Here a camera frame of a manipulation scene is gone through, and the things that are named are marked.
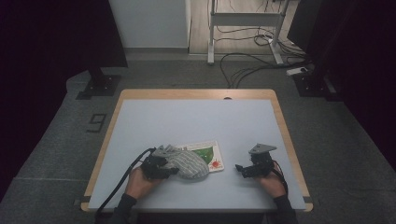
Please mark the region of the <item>white metal desk frame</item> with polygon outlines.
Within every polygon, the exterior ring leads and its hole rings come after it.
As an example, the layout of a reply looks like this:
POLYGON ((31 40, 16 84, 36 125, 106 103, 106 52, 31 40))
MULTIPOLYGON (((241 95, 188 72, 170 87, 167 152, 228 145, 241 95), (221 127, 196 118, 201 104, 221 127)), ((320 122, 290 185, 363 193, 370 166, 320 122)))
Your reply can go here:
POLYGON ((210 0, 209 12, 209 39, 207 49, 207 63, 213 64, 215 61, 215 40, 214 28, 216 26, 258 26, 273 27, 273 38, 269 40, 269 48, 275 58, 277 65, 283 65, 279 35, 283 22, 286 18, 290 0, 285 0, 279 12, 217 12, 217 0, 210 0))

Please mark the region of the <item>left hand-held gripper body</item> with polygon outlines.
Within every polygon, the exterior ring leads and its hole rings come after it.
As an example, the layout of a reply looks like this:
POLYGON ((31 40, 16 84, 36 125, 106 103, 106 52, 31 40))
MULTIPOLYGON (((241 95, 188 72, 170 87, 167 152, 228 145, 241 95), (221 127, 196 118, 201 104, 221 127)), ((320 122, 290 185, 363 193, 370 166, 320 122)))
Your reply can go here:
POLYGON ((147 179, 167 179, 170 175, 163 166, 167 163, 163 156, 164 147, 159 146, 150 150, 150 154, 144 159, 140 168, 147 179))

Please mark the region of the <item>black curtain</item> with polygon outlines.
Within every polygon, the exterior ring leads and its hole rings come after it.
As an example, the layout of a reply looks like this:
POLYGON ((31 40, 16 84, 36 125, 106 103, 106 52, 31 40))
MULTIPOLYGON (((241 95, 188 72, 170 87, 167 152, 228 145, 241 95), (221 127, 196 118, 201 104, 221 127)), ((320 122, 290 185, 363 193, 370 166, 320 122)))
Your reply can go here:
POLYGON ((0 0, 0 201, 59 109, 66 81, 125 65, 109 0, 0 0))
POLYGON ((396 171, 396 0, 299 0, 288 39, 396 171))

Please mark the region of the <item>black stand base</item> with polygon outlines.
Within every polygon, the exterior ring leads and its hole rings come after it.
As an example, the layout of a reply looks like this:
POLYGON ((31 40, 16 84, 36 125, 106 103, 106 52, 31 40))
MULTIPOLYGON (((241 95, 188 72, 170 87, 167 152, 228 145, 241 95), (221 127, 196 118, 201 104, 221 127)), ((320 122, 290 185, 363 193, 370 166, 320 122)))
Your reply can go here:
POLYGON ((90 100, 93 96, 113 96, 118 84, 120 75, 105 75, 100 67, 88 69, 90 81, 84 91, 80 91, 77 100, 90 100))

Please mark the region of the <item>person's right hand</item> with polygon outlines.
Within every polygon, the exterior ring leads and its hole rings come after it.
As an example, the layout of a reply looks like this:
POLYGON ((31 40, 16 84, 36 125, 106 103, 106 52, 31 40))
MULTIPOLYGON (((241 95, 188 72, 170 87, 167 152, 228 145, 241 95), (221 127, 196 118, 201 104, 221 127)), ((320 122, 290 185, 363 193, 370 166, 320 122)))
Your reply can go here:
POLYGON ((255 180, 273 199, 287 194, 281 179, 274 172, 265 177, 256 177, 255 180))

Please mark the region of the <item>grey striped fuzzy pouch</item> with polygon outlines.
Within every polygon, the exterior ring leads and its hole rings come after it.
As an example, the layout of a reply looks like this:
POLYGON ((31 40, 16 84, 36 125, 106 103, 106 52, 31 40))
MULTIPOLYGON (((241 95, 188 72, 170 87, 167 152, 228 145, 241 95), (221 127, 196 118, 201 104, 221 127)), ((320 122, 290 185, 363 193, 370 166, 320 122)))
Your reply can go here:
POLYGON ((193 151, 168 145, 166 148, 160 148, 159 155, 167 161, 164 168, 177 168, 177 175, 183 179, 199 179, 209 174, 205 160, 193 151))

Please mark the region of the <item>white cabinet panel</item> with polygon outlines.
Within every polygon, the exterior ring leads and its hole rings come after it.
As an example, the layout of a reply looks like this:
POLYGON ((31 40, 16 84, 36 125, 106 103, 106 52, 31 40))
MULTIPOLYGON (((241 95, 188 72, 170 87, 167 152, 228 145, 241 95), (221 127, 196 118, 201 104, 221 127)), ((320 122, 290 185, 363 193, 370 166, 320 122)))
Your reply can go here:
POLYGON ((127 49, 187 49, 191 0, 109 0, 127 49))

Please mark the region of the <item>person's left hand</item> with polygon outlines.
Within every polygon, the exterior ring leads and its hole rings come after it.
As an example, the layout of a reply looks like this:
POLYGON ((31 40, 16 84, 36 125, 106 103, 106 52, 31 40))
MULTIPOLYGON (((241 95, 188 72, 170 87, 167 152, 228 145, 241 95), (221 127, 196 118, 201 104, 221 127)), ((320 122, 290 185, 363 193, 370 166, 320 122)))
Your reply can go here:
POLYGON ((124 191, 125 194, 139 200, 148 195, 162 182, 161 179, 147 179, 140 167, 129 174, 129 180, 124 191))

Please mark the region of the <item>black stand with base plate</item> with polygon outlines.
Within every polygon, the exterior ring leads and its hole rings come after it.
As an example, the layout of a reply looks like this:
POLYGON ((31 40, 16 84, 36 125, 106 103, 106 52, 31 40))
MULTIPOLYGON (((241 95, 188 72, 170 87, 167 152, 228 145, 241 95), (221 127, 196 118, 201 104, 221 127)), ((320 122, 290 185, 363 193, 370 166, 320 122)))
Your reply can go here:
POLYGON ((314 72, 307 72, 294 75, 292 79, 301 97, 320 97, 330 102, 343 101, 339 84, 329 73, 316 75, 314 72))

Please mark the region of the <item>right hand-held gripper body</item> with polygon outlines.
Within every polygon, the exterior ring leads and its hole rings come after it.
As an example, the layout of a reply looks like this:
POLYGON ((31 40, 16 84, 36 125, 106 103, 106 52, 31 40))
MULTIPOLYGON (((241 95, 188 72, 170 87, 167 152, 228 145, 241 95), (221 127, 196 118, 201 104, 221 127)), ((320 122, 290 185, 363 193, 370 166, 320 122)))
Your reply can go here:
POLYGON ((276 147, 273 146, 256 144, 248 152, 253 163, 254 174, 268 176, 272 172, 275 166, 270 152, 275 149, 276 147))

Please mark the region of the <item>white power strip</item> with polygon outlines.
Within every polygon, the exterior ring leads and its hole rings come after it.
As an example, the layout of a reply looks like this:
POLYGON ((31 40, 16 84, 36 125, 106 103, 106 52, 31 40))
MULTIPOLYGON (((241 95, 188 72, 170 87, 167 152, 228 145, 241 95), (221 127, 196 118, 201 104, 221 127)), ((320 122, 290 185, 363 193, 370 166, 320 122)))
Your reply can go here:
POLYGON ((287 76, 294 76, 308 72, 306 67, 293 68, 286 71, 287 76))

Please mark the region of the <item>white caterpillar picture book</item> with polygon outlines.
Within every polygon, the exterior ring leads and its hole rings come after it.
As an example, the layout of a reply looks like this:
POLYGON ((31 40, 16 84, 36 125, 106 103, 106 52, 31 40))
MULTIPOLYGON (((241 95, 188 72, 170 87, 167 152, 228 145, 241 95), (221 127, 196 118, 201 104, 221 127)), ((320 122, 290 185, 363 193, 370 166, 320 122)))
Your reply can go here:
POLYGON ((224 162, 222 161, 217 141, 179 145, 178 148, 182 150, 193 151, 194 153, 196 153, 205 161, 210 173, 220 172, 224 170, 224 162))

